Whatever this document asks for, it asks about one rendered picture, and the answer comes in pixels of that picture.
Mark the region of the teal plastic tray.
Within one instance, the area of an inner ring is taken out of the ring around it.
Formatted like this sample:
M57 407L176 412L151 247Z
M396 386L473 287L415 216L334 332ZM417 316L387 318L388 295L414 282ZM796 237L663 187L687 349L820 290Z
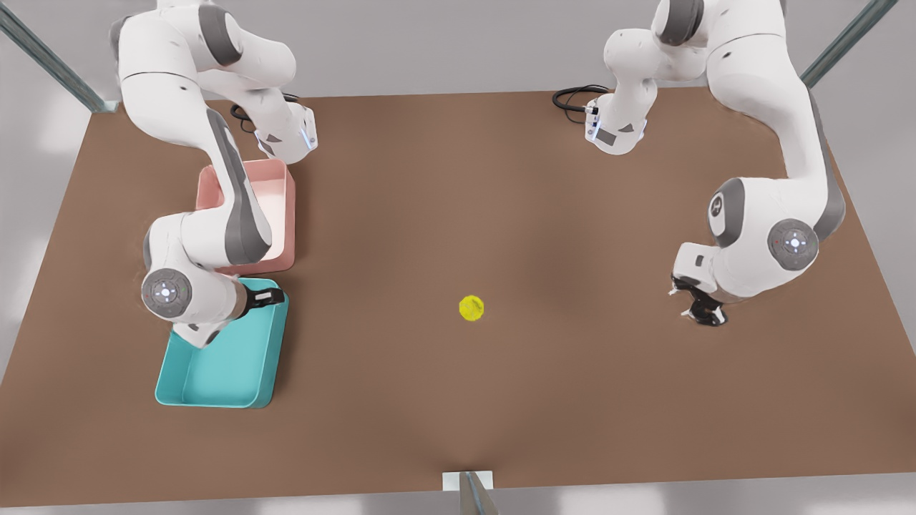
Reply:
M288 313L282 304L241 317L245 289L279 289L269 278L160 268L143 284L147 305L171 322L155 397L166 406L262 408L277 375Z

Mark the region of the pink plastic tray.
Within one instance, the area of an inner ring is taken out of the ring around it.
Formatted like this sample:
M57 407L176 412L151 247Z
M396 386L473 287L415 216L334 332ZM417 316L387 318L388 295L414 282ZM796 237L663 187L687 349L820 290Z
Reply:
M295 261L296 186L287 165L276 159L243 163L255 204L271 229L271 247L258 262L233 264L227 257L227 225L245 196L223 190L215 167L198 177L196 210L184 219L181 240L196 266L227 276L280 273Z

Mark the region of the silver frame post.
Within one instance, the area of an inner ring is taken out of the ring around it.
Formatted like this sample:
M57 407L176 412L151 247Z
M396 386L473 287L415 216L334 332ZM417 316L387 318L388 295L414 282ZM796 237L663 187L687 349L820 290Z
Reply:
M490 496L494 489L491 471L448 471L442 473L442 491L459 493L459 515L500 515Z
M805 86L809 89L814 88L899 2L900 0L869 0L818 58L801 73L799 78Z
M115 113L117 111L119 102L102 99L2 0L0 0L0 31L91 113Z

